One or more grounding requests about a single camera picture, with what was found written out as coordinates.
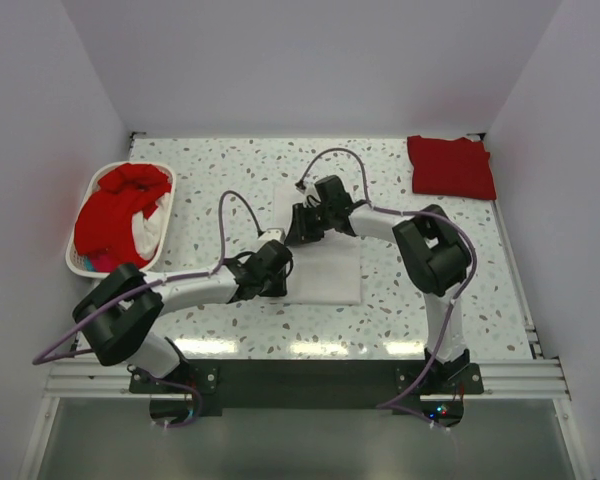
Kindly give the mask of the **white t shirt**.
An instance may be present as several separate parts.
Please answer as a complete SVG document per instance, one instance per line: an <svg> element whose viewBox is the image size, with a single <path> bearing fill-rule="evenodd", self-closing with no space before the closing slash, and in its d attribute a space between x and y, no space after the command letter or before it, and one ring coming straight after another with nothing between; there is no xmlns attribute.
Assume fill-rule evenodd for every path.
<svg viewBox="0 0 600 480"><path fill-rule="evenodd" d="M292 247L287 294L274 303L358 305L362 300L361 247L357 238L329 231L316 243Z"/></svg>

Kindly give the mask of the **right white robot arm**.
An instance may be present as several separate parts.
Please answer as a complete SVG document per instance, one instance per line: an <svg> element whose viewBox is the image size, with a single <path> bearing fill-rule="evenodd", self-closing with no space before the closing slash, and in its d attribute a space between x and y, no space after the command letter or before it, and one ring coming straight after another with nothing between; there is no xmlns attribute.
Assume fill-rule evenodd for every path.
<svg viewBox="0 0 600 480"><path fill-rule="evenodd" d="M476 254L464 233L435 204L400 213L355 201L336 175L312 185L298 181L295 188L303 199L291 206L287 246L317 243L329 231L397 246L408 278L425 300L425 358L432 362L425 369L426 382L436 392L449 392L470 363L459 297L475 274Z"/></svg>

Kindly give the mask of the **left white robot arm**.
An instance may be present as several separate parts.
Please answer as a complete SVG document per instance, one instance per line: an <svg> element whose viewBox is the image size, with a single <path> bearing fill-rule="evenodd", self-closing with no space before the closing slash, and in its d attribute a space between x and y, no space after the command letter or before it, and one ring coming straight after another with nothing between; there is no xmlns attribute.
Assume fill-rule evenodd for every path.
<svg viewBox="0 0 600 480"><path fill-rule="evenodd" d="M166 314L265 297L286 285L291 251L278 240L224 260L217 270L172 272L162 278L132 264L118 267L74 308L76 325L103 366L130 364L165 392L187 380L186 360L175 343L151 332Z"/></svg>

